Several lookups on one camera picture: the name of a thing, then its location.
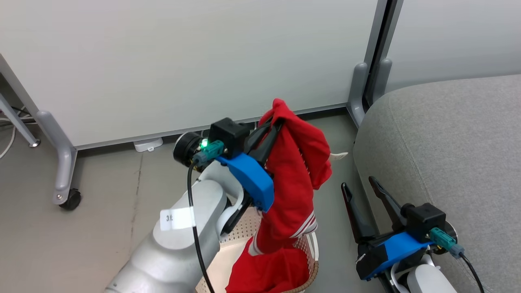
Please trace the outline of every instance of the teal cable plug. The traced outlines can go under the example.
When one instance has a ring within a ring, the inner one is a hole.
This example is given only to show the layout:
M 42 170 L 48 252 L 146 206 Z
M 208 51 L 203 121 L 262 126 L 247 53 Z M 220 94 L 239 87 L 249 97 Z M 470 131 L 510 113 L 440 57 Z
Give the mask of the teal cable plug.
M 463 253 L 465 249 L 463 246 L 456 243 L 456 240 L 452 238 L 449 234 L 445 233 L 440 228 L 431 229 L 430 240 L 436 243 L 436 245 L 445 248 L 454 258 L 459 259 L 460 253 Z
M 222 155 L 224 150 L 225 144 L 220 140 L 216 140 L 209 143 L 207 146 L 201 146 L 201 151 L 196 153 L 192 160 L 197 160 L 197 166 L 201 166 L 202 164 Z

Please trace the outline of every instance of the white panel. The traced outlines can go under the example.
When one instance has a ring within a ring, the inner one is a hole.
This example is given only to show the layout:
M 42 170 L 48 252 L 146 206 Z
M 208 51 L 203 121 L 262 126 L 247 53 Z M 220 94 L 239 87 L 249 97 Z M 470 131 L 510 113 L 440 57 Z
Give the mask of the white panel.
M 16 0 L 0 52 L 73 145 L 347 102 L 377 0 Z
M 521 73 L 521 2 L 404 0 L 387 58 L 386 91 Z

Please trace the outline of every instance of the beige basket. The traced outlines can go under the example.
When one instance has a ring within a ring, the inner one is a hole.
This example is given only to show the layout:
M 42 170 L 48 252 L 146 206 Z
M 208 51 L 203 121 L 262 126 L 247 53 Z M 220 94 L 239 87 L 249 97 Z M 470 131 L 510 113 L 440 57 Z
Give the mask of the beige basket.
M 235 226 L 235 229 L 228 235 L 228 239 L 221 241 L 221 249 L 208 267 L 208 277 L 210 277 L 216 293 L 226 292 L 225 288 L 228 285 L 231 268 L 244 250 L 246 242 L 257 231 L 261 223 L 260 217 L 255 208 L 248 208 Z M 313 232 L 299 238 L 294 246 L 303 250 L 307 255 L 309 279 L 299 288 L 286 291 L 287 293 L 304 292 L 313 283 L 318 273 L 318 243 L 315 233 Z M 195 291 L 197 293 L 209 292 L 203 278 L 195 288 Z

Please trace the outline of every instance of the gray fabric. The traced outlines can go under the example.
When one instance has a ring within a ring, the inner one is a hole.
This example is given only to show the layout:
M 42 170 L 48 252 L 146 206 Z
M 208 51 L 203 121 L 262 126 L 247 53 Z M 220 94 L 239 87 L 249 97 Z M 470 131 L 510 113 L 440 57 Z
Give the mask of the gray fabric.
M 521 75 L 422 84 L 380 98 L 353 149 L 380 232 L 391 223 L 375 176 L 400 204 L 447 213 L 488 292 L 521 292 Z M 463 262 L 436 257 L 460 293 L 478 292 Z

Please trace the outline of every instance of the floor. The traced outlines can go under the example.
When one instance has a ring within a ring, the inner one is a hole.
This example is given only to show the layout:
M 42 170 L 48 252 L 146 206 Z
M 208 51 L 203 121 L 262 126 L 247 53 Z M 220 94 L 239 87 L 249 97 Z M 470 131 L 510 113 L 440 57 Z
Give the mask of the floor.
M 311 123 L 323 130 L 332 152 L 352 150 L 356 128 L 347 116 Z M 37 126 L 30 127 L 41 145 L 28 148 L 18 133 L 0 159 L 0 292 L 103 291 L 159 211 L 185 192 L 187 169 L 172 159 L 172 144 L 151 153 L 87 151 L 73 179 L 83 200 L 66 212 L 51 203 L 55 150 Z M 10 136 L 10 127 L 0 128 L 0 150 Z M 363 194 L 353 159 L 348 155 L 332 168 L 315 192 L 320 270 L 306 292 L 383 292 L 377 280 L 361 281 L 355 271 L 356 243 L 340 191 L 346 181 L 356 197 Z

